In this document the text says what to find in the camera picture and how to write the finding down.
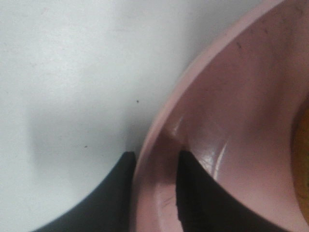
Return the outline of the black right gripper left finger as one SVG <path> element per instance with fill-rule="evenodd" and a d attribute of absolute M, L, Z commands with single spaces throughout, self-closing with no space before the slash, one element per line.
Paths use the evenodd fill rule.
<path fill-rule="evenodd" d="M 37 232 L 128 232 L 134 152 L 125 152 L 106 178 L 71 210 Z"/>

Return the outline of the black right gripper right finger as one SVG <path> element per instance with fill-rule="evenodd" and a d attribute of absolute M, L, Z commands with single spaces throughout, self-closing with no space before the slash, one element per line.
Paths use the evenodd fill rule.
<path fill-rule="evenodd" d="M 178 219 L 185 232 L 261 232 L 260 218 L 226 193 L 188 151 L 179 153 Z"/>

